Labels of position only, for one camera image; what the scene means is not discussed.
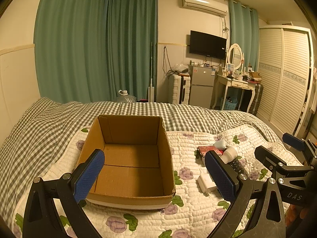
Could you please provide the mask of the black remote control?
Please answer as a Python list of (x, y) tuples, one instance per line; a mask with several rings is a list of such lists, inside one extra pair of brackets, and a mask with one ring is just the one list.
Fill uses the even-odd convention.
[(244, 175), (247, 175), (247, 172), (246, 170), (244, 169), (244, 167), (242, 166), (242, 164), (240, 163), (239, 160), (232, 160), (231, 162), (228, 163), (232, 168), (233, 170), (238, 174), (244, 174)]

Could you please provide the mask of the large white bottle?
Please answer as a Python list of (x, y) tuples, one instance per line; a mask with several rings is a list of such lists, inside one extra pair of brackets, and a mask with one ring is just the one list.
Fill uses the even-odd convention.
[(220, 156), (224, 164), (228, 164), (238, 156), (238, 151), (233, 146), (228, 146), (223, 154)]

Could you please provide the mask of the small light blue bottle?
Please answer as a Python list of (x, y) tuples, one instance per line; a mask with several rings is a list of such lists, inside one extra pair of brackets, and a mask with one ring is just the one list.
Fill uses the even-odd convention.
[(214, 144), (214, 147), (220, 151), (225, 151), (227, 148), (227, 144), (225, 140), (218, 140)]

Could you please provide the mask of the white power adapter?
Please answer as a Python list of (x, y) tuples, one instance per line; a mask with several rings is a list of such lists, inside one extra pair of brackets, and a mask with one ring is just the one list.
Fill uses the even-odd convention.
[(202, 193), (206, 196), (209, 196), (211, 193), (217, 190), (217, 185), (212, 180), (210, 174), (200, 174), (197, 181)]

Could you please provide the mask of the grey checked bed cover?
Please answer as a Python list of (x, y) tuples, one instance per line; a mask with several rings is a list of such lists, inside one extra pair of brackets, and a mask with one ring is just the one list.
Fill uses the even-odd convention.
[(274, 131), (252, 114), (168, 103), (36, 101), (1, 145), (1, 217), (10, 226), (18, 201), (33, 177), (45, 174), (63, 155), (73, 135), (91, 126), (98, 115), (146, 115), (163, 119), (167, 131), (219, 134), (248, 124), (268, 142), (280, 142)]

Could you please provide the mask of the open cardboard box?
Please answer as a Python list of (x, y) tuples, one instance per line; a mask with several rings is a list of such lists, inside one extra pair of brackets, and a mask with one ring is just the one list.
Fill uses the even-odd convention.
[(87, 200), (123, 209), (166, 208), (176, 194), (171, 148), (158, 116), (99, 115), (78, 163), (95, 149), (105, 161)]

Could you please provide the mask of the white louvred wardrobe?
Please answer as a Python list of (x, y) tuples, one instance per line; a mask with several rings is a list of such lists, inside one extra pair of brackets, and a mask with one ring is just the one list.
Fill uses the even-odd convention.
[(278, 135), (297, 135), (304, 123), (312, 95), (313, 55), (308, 28), (260, 28), (257, 71), (264, 88), (257, 116)]

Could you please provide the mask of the clear water jug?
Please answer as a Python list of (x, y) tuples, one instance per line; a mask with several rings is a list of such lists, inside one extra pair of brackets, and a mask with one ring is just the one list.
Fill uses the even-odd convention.
[(116, 101), (119, 103), (136, 103), (136, 97), (129, 95), (127, 90), (119, 90)]

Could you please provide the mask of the oval vanity mirror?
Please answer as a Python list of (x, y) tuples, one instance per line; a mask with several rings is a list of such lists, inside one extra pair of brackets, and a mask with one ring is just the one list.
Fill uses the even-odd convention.
[(244, 62), (244, 54), (239, 44), (232, 44), (227, 52), (227, 69), (235, 71), (241, 69)]

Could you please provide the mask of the silver small fridge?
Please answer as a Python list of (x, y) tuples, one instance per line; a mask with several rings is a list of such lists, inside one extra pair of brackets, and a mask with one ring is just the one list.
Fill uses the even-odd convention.
[(215, 80), (215, 69), (193, 66), (189, 104), (209, 109)]

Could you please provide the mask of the white flat mop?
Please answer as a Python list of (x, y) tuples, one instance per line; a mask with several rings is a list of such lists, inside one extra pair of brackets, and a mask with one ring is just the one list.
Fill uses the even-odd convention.
[(150, 44), (150, 79), (148, 86), (148, 102), (154, 102), (155, 88), (153, 86), (153, 43)]

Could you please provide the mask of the white suitcase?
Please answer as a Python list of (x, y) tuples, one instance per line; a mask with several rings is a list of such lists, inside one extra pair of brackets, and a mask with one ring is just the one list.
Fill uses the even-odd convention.
[(169, 77), (168, 102), (188, 104), (191, 78), (188, 74), (173, 74)]

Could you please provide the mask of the green curtain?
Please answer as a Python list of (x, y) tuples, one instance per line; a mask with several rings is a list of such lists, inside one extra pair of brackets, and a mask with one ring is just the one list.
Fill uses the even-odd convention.
[(229, 0), (230, 42), (238, 44), (244, 53), (244, 66), (258, 68), (260, 28), (257, 10)]
[(53, 101), (147, 98), (156, 83), (158, 0), (40, 0), (34, 27), (40, 95)]

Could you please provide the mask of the green curtain left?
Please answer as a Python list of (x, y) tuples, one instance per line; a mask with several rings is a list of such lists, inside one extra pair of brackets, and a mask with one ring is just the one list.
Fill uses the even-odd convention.
[(147, 98), (156, 83), (158, 0), (40, 0), (34, 27), (40, 95), (53, 101)]

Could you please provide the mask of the white air conditioner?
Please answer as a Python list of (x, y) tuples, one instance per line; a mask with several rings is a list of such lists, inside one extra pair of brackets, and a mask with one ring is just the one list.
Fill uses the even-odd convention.
[(228, 5), (214, 0), (182, 0), (184, 8), (198, 10), (206, 13), (225, 17), (228, 13)]

